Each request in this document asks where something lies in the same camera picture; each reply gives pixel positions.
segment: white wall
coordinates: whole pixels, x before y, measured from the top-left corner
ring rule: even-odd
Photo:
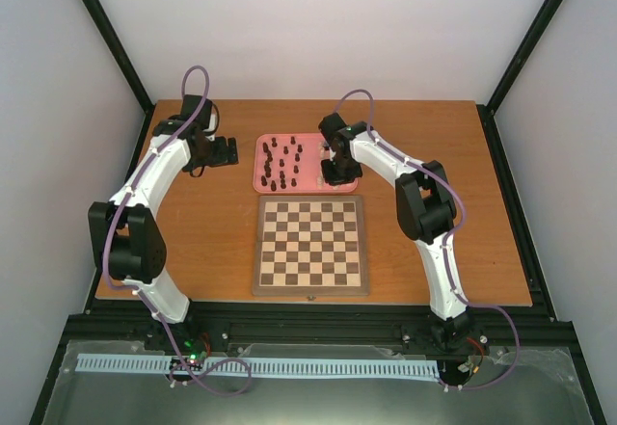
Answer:
[[[486,102],[543,0],[101,1],[157,99],[198,57],[219,98]]]
[[[88,207],[142,117],[79,0],[0,0],[0,64],[0,421],[21,424],[92,280]]]
[[[497,113],[557,313],[617,423],[617,0],[565,0]]]

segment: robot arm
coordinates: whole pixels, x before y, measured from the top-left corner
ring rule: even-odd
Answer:
[[[155,221],[161,201],[181,171],[199,177],[204,167],[238,163],[235,140],[215,136],[219,116],[218,111],[212,113],[213,104],[209,100],[194,122],[177,139],[166,144],[200,100],[198,95],[184,96],[180,115],[163,120],[154,128],[148,152],[124,186],[109,202],[93,203],[88,213],[94,261],[102,269],[111,218],[126,194],[130,194],[112,242],[110,276],[144,292],[157,311],[152,317],[162,316],[169,323],[184,321],[189,299],[177,289],[165,268],[167,249]],[[127,234],[119,233],[125,228]]]
[[[424,164],[409,157],[383,141],[373,130],[372,136],[379,142],[377,145],[369,137],[366,123],[348,126],[339,114],[325,117],[319,124],[319,129],[331,150],[331,159],[322,161],[326,182],[334,185],[352,182],[356,177],[362,176],[360,164],[385,179],[396,193],[398,223],[419,250],[429,284],[431,309],[444,321],[464,313],[467,307],[452,291],[443,262],[443,238],[454,227],[453,220],[456,216],[454,200],[432,178],[401,162],[393,154],[446,180],[442,165],[438,162]],[[446,243],[446,252],[454,287],[464,296],[451,236]]]

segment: table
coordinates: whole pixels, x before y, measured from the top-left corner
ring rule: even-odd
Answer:
[[[168,249],[167,269],[193,300],[302,302],[298,297],[255,297],[252,280],[259,195],[253,189],[255,141],[264,133],[317,132],[329,100],[216,100],[219,135],[235,137],[240,163],[207,169],[201,178],[180,174],[163,200],[157,223]],[[181,101],[161,100],[151,129],[179,112]],[[341,109],[353,123],[366,120],[368,104]],[[471,101],[377,101],[375,128],[415,158],[440,161],[468,210],[455,253],[468,298],[477,303],[531,305],[480,120]],[[144,145],[142,154],[149,144]],[[429,302],[416,246],[401,232],[394,191],[370,170],[354,194],[364,202],[370,278],[367,297],[323,297],[313,303],[416,304]],[[100,283],[96,297],[131,298]]]

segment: dark brown square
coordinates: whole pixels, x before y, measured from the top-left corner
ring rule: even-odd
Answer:
[[[298,275],[288,274],[287,276],[285,276],[285,285],[298,285]]]
[[[347,275],[335,274],[335,285],[347,285]]]
[[[259,283],[261,285],[272,285],[274,283],[274,274],[262,274]]]

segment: chessboard square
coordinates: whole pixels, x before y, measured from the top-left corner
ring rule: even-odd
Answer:
[[[345,252],[345,261],[347,263],[359,263],[360,256],[358,255],[358,252]]]
[[[348,287],[360,287],[360,274],[348,274],[347,275]]]
[[[272,285],[274,283],[274,274],[262,274],[259,278],[259,285]]]
[[[347,275],[335,274],[335,285],[347,285]]]
[[[298,285],[298,275],[287,274],[285,276],[285,285]]]
[[[310,285],[310,275],[309,274],[299,274],[298,275],[298,286],[308,287],[309,285]]]
[[[275,274],[274,282],[272,282],[275,287],[284,287],[285,286],[285,274]]]
[[[335,275],[334,274],[324,274],[322,276],[321,284],[324,287],[334,287],[335,286]]]
[[[274,261],[268,261],[267,263],[261,263],[261,265],[259,266],[259,272],[261,274],[274,273]]]
[[[345,232],[345,242],[358,242],[358,233],[355,230]]]
[[[321,285],[321,282],[323,281],[323,276],[321,274],[311,274],[310,275],[310,285]]]

